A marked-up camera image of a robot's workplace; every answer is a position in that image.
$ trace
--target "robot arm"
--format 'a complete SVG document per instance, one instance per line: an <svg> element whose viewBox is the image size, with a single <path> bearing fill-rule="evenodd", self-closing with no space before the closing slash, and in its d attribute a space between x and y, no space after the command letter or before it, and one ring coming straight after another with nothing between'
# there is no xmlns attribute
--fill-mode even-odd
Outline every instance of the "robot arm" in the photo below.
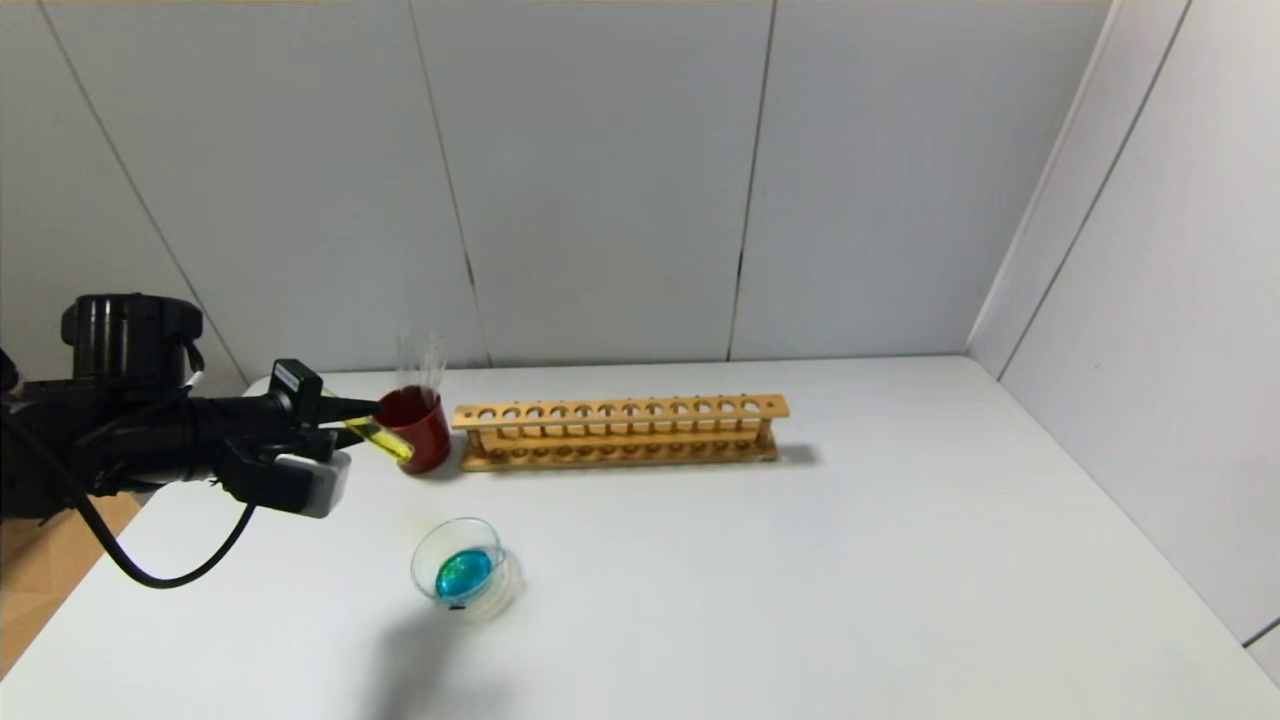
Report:
<svg viewBox="0 0 1280 720"><path fill-rule="evenodd" d="M152 587L186 577L159 580L137 570L110 533L99 534L90 495L215 477L246 503L224 553L256 506L328 515L349 464L338 450L360 438L320 425L379 411L376 402L323 395L321 378L297 360L275 363L265 395L191 397L183 356L192 372L204 369L195 347L202 315L180 300L83 296L63 314L61 329L74 352L69 380L19 386L3 357L0 516L50 518L76 507L122 569Z"/></svg>

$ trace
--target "yellow liquid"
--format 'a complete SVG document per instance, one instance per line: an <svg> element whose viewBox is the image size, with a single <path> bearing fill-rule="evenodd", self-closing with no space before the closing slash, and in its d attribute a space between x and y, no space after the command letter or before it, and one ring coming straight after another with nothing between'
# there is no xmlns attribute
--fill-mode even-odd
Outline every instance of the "yellow liquid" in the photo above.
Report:
<svg viewBox="0 0 1280 720"><path fill-rule="evenodd" d="M328 389L325 389L324 393L334 397L334 395ZM404 442L398 434L379 425L372 418L352 418L351 420L343 420L342 424L347 425L347 428L357 436L365 438L369 445L372 445L387 455L394 457L399 464L408 462L413 457L412 445Z"/></svg>

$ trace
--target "black cable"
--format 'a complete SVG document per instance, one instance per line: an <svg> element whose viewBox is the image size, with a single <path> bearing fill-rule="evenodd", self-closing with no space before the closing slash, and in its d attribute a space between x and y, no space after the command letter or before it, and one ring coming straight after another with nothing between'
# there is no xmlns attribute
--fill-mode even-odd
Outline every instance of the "black cable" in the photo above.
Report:
<svg viewBox="0 0 1280 720"><path fill-rule="evenodd" d="M196 347L196 343L191 338L184 338L182 341L182 345L183 347L187 348L187 364L191 366L191 372L192 373L202 372L205 369L205 356L200 354L200 348ZM119 428L120 425L134 423L143 418L148 418L159 413L160 410L169 407L169 405L191 395L191 389L192 389L191 386L182 386L174 389L174 395L163 397L156 402L152 402L151 405L143 405L142 407L138 407L133 413L127 413L124 415L120 415L119 418L111 420L110 423L106 423L105 425L99 425L93 430L81 436L76 441L76 448L83 450L93 445L95 442L102 439L109 433L111 433L111 430Z"/></svg>
<svg viewBox="0 0 1280 720"><path fill-rule="evenodd" d="M115 541L115 536L111 534L111 529L106 527L102 516L99 515L97 509L93 507L93 503L88 498L88 493L84 492L84 488L76 482L76 478L72 477L70 471L67 470L67 468L63 466L56 457L54 457L49 448L45 447L45 445L35 436L27 432L27 428L23 428L22 424L14 420L8 413L0 413L0 423L4 423L6 430L13 433L15 438L27 446L28 451L33 452L36 457L49 466L50 473L58 480L58 484L61 486L63 492L70 498L72 505L79 511L81 516L84 518L84 524L88 525L93 537L97 538L99 544L102 546L102 550L106 551L120 570L123 570L124 574L133 580L148 588L177 588L204 577L204 574L212 570L214 565L218 565L232 546L236 544L236 541L238 541L241 534L244 532L244 527L248 525L248 519L253 516L253 509L256 506L246 505L244 511L241 512L239 520L236 523L236 527L232 528L227 539L223 541L221 547L219 547L200 568L196 568L191 573L177 578L156 578L154 575L148 575L145 570L138 568L128 555L125 555L124 548L120 547L120 543Z"/></svg>
<svg viewBox="0 0 1280 720"><path fill-rule="evenodd" d="M151 415L155 415L160 410L164 410L165 407L169 407L170 405L173 405L174 402L182 400L183 397L187 397L188 393L191 393L191 386L183 386L180 388L174 388L173 395L170 395L168 397L164 397L161 400L157 400L157 401L152 402L151 405L143 405L142 407L138 407L133 413L125 413L124 415L120 415L119 418L116 418L116 419L114 419L114 420L111 420L111 421L109 421L109 423L106 423L104 425L99 425L97 428L95 428L95 429L84 433L83 436L81 436L79 438L76 439L76 448L77 450L83 450L83 448L93 445L95 442L102 439L104 437L108 436L108 433L110 433L111 430L114 430L114 429L116 429L116 428L119 428L122 425L125 425L125 424L129 424L129 423L134 423L137 420L142 420L143 418L148 418Z"/></svg>

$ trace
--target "panel seam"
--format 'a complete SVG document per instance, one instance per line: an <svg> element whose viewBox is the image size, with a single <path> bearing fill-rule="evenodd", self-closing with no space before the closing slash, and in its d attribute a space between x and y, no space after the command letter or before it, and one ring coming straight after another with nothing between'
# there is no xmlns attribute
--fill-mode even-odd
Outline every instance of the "panel seam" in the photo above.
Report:
<svg viewBox="0 0 1280 720"><path fill-rule="evenodd" d="M462 228L462 209L458 208L458 192L453 186L453 170L449 168L449 156L444 152L444 129L440 127L440 115L435 110L435 95L431 92L431 76L426 72L426 51L422 47L422 33L417 28L417 13L413 10L413 0L404 0L408 6L408 20L413 26L413 45L417 47L417 63L422 68L422 83L426 86L426 105L431 110L431 124L435 126L435 142L440 149L440 160L444 164L444 179L449 186L449 201L453 204L453 219L458 224L458 242L462 245L462 261L467 269L467 282L471 283L471 300L476 307L476 324L480 329L480 347L484 350L485 363L493 368L493 354L489 352L489 338L484 331L484 316L480 313L480 290L476 287L475 266L471 263L471 252L467 250L467 236Z"/></svg>
<svg viewBox="0 0 1280 720"><path fill-rule="evenodd" d="M751 142L751 169L746 178L746 204L742 209L742 241L737 246L737 275L733 281L733 310L728 319L728 347L724 361L733 360L733 334L737 331L737 306L742 299L742 265L746 261L746 232L751 223L751 199L755 192L755 169L760 158L760 128L764 124L764 94L769 88L769 61L773 56L773 27L778 19L778 0L769 6L769 31L764 41L764 68L760 73L760 101L755 111L755 138Z"/></svg>
<svg viewBox="0 0 1280 720"><path fill-rule="evenodd" d="M74 63L72 63L72 56L67 51L67 45L63 44L61 35L58 33L54 18L50 17L49 9L45 6L45 0L40 0L36 5L40 8L40 14L45 18L45 24L49 26L49 32L54 36L54 44L58 46L58 53L63 56L63 63L67 64L67 69L70 72L72 79L76 82L76 87L79 90L81 97L84 99L84 105L88 108L90 115L93 118L93 123L102 135L102 140L106 142L106 147L111 151L111 156L115 158L115 164L120 168L120 173L124 174L125 182L129 183L129 190L133 191L133 196L142 208L142 213L146 215L147 223L151 224L151 229L154 229L156 237L160 238L160 245L164 247L165 254L173 263L173 266L178 270L178 275L182 277L182 282L187 286L187 292L191 293L192 300L195 300L196 305L204 311L205 322L209 325L209 329L212 332L214 338L218 340L218 343L223 346L223 351L227 352L227 357L232 361L236 374L239 375L241 382L248 387L250 380L244 374L244 369L236 359L236 355L227 343L227 338L223 337L221 331L218 329L214 316L209 313L209 307L205 306L205 302L200 299L200 293L196 291L195 283L191 282L191 277L187 274L187 270L182 266L182 263L178 261L178 255L173 251L173 246L169 245L169 238L166 238L164 231L160 229L159 220L156 220L155 214L151 211L151 206L147 205L146 199L142 196L142 188L140 188L137 181L133 179L133 173L131 173L128 165L124 164L124 156L120 154L119 147L116 147L115 141L111 140L111 135L106 131L106 123L102 120L102 115L99 114L97 106L93 105L93 100L88 95L88 87L84 86L84 81L81 78L79 72L77 72Z"/></svg>
<svg viewBox="0 0 1280 720"><path fill-rule="evenodd" d="M1032 325L1036 324L1036 318L1039 316L1039 311L1044 307L1044 301L1048 300L1048 296L1053 292L1053 286L1057 283L1057 278L1062 274L1062 268L1066 266L1068 260L1071 258L1071 252L1075 250L1075 245L1080 241L1080 236L1084 234L1084 228L1088 227L1089 219L1093 218L1093 210L1098 206L1098 201L1106 192L1107 184L1111 183L1111 176L1120 164L1120 158L1124 156L1125 149L1129 147L1129 138L1133 137L1134 128L1138 127L1138 123L1142 120L1142 114L1147 110L1147 101L1151 100L1151 94L1160 82L1161 73L1165 72L1165 63L1169 60L1169 55L1172 53L1174 45L1178 42L1178 35L1183 31L1183 22L1187 19L1187 13L1190 10L1193 1L1194 0L1187 0L1187 5L1183 6L1181 14L1178 15L1178 23L1174 26L1174 32L1169 37L1169 44L1165 46L1165 51L1160 56L1156 72L1151 76L1147 91L1142 95L1142 102L1138 104L1138 111L1134 113L1133 122L1130 122L1129 128L1125 129L1124 140L1120 141L1120 147L1111 159L1111 164L1107 167L1107 173L1102 177L1102 183L1098 186L1098 191L1093 195L1093 200L1089 201L1089 209L1084 213L1084 218L1080 220L1080 225L1075 229L1075 234L1071 236L1071 243L1066 246L1066 252L1062 254L1062 260L1059 261L1057 268L1053 269L1053 275L1050 278L1048 284L1044 287L1044 292L1036 304L1036 310L1032 311L1030 319L1027 320L1027 325L1023 328L1023 332L1019 333L1018 342L1014 343L1014 350L1009 354L1009 357L1005 359L1005 364L996 375L996 380L1002 380L1005 378L1005 373L1009 372L1010 365L1014 364L1014 359L1018 357L1018 351L1021 350L1023 341L1027 340L1027 334L1030 332Z"/></svg>

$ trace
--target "wooden test tube rack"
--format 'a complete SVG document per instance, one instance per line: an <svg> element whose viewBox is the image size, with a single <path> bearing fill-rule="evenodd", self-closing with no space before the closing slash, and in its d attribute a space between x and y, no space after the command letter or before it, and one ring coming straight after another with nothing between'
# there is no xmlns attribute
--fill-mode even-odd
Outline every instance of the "wooden test tube rack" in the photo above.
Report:
<svg viewBox="0 0 1280 720"><path fill-rule="evenodd" d="M460 405L463 470L777 460L781 395Z"/></svg>

